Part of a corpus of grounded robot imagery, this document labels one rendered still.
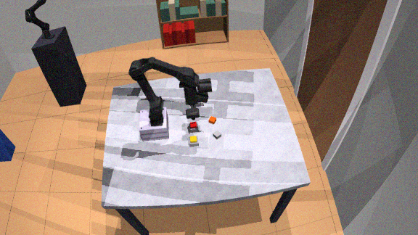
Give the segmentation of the small orange block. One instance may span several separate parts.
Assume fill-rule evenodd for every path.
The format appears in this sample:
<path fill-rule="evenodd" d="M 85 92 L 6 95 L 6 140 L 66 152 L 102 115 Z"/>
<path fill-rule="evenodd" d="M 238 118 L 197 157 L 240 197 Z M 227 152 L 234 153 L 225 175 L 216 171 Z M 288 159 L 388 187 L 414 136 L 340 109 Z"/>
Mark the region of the small orange block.
<path fill-rule="evenodd" d="M 214 124 L 216 122 L 216 117 L 210 117 L 210 119 L 209 119 L 209 123 L 212 123 L 212 124 Z"/>

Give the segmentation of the red button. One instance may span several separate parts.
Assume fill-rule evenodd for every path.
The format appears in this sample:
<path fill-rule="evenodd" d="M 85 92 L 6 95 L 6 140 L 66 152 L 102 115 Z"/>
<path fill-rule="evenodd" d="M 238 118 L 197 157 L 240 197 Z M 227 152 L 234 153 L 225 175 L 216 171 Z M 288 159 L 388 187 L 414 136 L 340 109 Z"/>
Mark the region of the red button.
<path fill-rule="evenodd" d="M 198 123 L 197 122 L 191 122 L 191 123 L 189 123 L 189 132 L 190 133 L 199 132 Z"/>

